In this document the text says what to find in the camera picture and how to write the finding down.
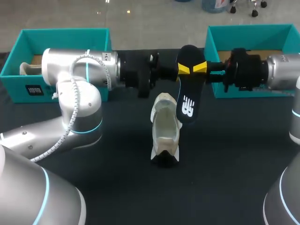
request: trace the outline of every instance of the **blue container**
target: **blue container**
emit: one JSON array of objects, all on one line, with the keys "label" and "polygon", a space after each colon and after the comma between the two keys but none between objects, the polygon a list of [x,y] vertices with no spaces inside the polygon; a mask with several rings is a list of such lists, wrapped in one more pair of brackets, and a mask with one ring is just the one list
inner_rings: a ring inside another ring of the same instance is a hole
[{"label": "blue container", "polygon": [[202,0],[202,8],[209,13],[222,13],[227,9],[228,0]]},{"label": "blue container", "polygon": [[[30,64],[34,55],[42,55],[47,48],[111,51],[112,45],[107,28],[22,30],[0,74],[14,103],[58,102],[52,100],[55,87],[48,86],[41,75],[19,75],[22,62]],[[27,87],[32,85],[43,94],[29,95]],[[107,101],[107,88],[99,91],[102,101]]]},{"label": "blue container", "polygon": [[[219,51],[234,48],[283,53],[300,53],[300,34],[293,24],[260,24],[209,26],[207,30],[204,55],[207,61],[220,62]],[[222,83],[213,83],[216,98],[285,97],[265,91],[239,91],[233,85],[227,93]]]}]

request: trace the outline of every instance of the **dark tablecloth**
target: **dark tablecloth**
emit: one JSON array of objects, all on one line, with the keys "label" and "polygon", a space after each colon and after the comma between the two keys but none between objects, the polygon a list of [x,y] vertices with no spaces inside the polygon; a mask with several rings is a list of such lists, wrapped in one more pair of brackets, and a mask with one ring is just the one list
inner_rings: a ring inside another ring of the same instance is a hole
[{"label": "dark tablecloth", "polygon": [[[163,63],[177,51],[160,50]],[[198,121],[180,131],[180,163],[166,169],[150,163],[161,92],[176,98],[178,84],[158,82],[149,99],[112,91],[102,140],[39,164],[82,192],[87,225],[263,225],[265,194],[298,151],[288,134],[293,99],[215,99],[205,86]],[[58,104],[13,104],[0,84],[0,132],[57,116]]]}]

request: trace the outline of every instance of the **new balance logo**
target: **new balance logo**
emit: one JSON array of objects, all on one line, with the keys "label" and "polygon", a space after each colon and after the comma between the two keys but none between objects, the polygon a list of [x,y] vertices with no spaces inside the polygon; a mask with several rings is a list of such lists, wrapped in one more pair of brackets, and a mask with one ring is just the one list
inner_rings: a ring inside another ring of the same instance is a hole
[{"label": "new balance logo", "polygon": [[182,113],[184,115],[187,115],[188,117],[192,117],[194,112],[193,106],[195,102],[186,96],[183,97],[183,101],[184,103],[182,104],[182,109],[181,109]]}]

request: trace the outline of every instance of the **office chair wheel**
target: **office chair wheel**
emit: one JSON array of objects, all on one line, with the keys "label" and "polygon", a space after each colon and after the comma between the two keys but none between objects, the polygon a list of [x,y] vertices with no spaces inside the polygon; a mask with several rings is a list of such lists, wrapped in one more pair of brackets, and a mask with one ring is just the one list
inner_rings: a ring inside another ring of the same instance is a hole
[{"label": "office chair wheel", "polygon": [[231,7],[230,13],[236,13],[236,8],[235,8],[235,6],[232,6],[232,7]]},{"label": "office chair wheel", "polygon": [[266,8],[267,7],[267,2],[266,1],[261,1],[261,7]]},{"label": "office chair wheel", "polygon": [[257,17],[258,16],[258,12],[256,10],[252,11],[252,17]]}]

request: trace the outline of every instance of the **shoe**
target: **shoe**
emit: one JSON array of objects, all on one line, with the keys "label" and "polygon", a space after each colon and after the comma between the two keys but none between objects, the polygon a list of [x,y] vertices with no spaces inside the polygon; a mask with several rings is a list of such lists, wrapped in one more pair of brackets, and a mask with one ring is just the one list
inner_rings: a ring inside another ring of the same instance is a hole
[{"label": "shoe", "polygon": [[41,75],[42,65],[30,65],[23,62],[20,65],[20,75]]},{"label": "shoe", "polygon": [[179,131],[182,127],[176,117],[176,100],[168,93],[161,93],[151,111],[153,148],[151,160],[155,156],[173,156],[179,162]]}]

